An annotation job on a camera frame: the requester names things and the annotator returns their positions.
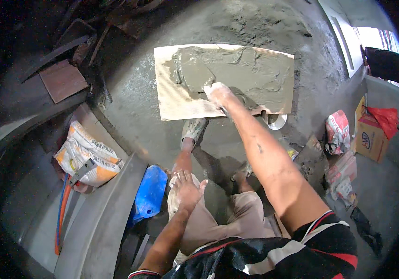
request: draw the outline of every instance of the blue plastic container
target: blue plastic container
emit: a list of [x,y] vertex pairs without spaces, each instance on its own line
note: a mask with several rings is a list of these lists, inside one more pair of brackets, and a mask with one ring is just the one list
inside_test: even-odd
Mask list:
[[134,199],[133,209],[128,218],[128,228],[133,227],[142,219],[155,216],[161,211],[167,179],[167,174],[157,165],[151,165],[147,168]]

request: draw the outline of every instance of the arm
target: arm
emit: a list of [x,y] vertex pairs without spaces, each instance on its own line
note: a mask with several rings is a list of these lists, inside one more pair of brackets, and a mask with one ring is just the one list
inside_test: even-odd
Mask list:
[[175,191],[179,209],[156,238],[138,270],[150,270],[163,275],[173,266],[186,230],[187,221],[198,201],[204,194],[207,180],[195,186],[189,171],[180,171],[171,191]]
[[269,202],[292,233],[329,210],[279,142],[222,83],[204,87],[208,98],[234,120],[247,158]]

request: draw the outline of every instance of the orange hose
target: orange hose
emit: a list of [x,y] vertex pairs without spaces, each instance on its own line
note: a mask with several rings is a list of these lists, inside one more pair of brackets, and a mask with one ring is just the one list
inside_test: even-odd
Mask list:
[[[62,244],[62,239],[61,239],[61,228],[63,226],[63,218],[64,218],[64,212],[66,211],[66,205],[68,204],[68,198],[69,198],[69,194],[71,193],[71,186],[66,185],[66,188],[64,189],[64,193],[63,193],[63,201],[61,203],[61,212],[60,212],[60,231],[58,232],[59,235],[59,239],[60,239],[60,246]],[[60,247],[58,247],[57,245],[57,232],[55,232],[55,248],[54,248],[54,252],[56,255],[60,254]]]

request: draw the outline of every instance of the blue hose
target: blue hose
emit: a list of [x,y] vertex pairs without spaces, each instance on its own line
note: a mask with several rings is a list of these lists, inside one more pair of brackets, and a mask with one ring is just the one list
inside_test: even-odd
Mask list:
[[64,176],[63,188],[61,190],[60,206],[58,207],[58,218],[57,218],[57,246],[60,246],[60,214],[61,204],[63,203],[64,190],[66,189],[66,182],[68,181],[68,174]]

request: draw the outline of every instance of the hand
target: hand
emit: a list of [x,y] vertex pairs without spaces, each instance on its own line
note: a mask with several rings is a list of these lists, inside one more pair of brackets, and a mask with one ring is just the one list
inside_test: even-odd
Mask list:
[[179,204],[179,209],[187,209],[192,212],[196,204],[204,195],[208,180],[203,180],[199,184],[199,188],[193,183],[192,174],[188,170],[181,170],[177,174],[178,178],[171,191],[175,192],[176,201]]
[[229,87],[221,82],[215,82],[212,86],[204,86],[204,92],[209,101],[216,105],[216,108],[224,108],[229,99],[235,98],[235,95],[230,91]]

